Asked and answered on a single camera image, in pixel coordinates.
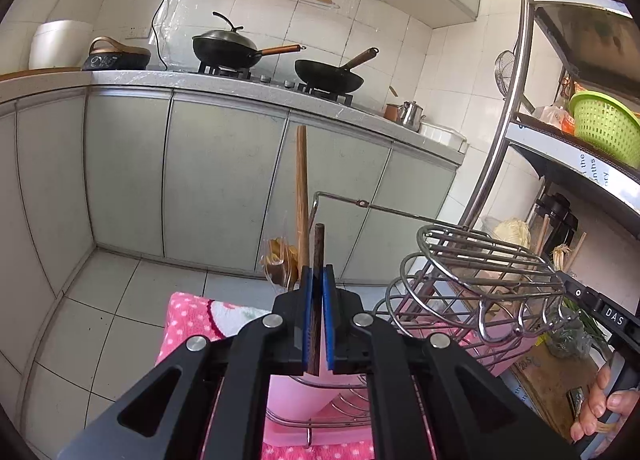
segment metal pole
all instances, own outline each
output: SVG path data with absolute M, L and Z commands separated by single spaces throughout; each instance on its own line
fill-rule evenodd
M 527 78 L 529 68 L 529 57 L 531 55 L 531 39 L 533 36 L 533 4 L 532 0 L 520 0 L 520 24 L 518 26 L 520 39 L 515 52 L 513 63 L 513 74 L 507 95 L 504 98 L 502 115 L 495 132 L 494 141 L 491 143 L 489 154 L 482 172 L 478 177 L 476 188 L 474 189 L 465 212 L 460 218 L 459 225 L 465 228 L 472 228 L 478 220 L 480 212 L 491 192 L 495 179 L 500 171 L 500 166 L 507 153 L 508 143 L 505 139 L 507 128 L 511 118 L 517 112 L 524 92 L 524 83 Z

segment green plastic basket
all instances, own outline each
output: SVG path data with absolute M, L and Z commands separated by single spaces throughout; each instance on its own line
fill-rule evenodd
M 624 104 L 599 92 L 578 92 L 569 111 L 576 137 L 631 167 L 640 166 L 640 121 Z

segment metal kettle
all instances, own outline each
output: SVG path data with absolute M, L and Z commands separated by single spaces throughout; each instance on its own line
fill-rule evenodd
M 398 108 L 398 120 L 396 120 L 396 123 L 409 128 L 412 132 L 417 132 L 420 130 L 422 117 L 422 108 L 415 101 L 405 101 Z

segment metal bolt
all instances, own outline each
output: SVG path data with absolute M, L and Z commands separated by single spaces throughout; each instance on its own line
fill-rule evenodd
M 429 342 L 434 348 L 446 348 L 451 344 L 451 338 L 446 334 L 438 332 L 429 336 Z
M 282 316 L 278 314 L 268 314 L 262 318 L 262 324 L 267 328 L 277 328 L 282 323 Z
M 199 352 L 207 345 L 207 338 L 201 335 L 194 335 L 187 339 L 187 350 L 190 352 Z
M 373 323 L 373 317 L 371 316 L 371 314 L 361 312 L 353 316 L 353 323 L 354 325 L 360 327 L 370 326 Z

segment frying pan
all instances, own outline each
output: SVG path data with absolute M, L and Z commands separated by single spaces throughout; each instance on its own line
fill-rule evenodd
M 333 94 L 349 94 L 360 88 L 364 82 L 362 77 L 351 73 L 350 70 L 375 58 L 378 52 L 375 47 L 369 48 L 342 66 L 298 59 L 295 65 L 296 74 L 312 88 Z
M 231 21 L 218 12 L 213 15 L 225 20 L 231 30 L 209 30 L 200 36 L 193 36 L 193 53 L 206 66 L 222 66 L 234 70 L 251 68 L 262 56 L 299 52 L 305 48 L 296 44 L 256 50 L 253 41 L 236 32 L 242 29 L 241 26 L 233 26 Z

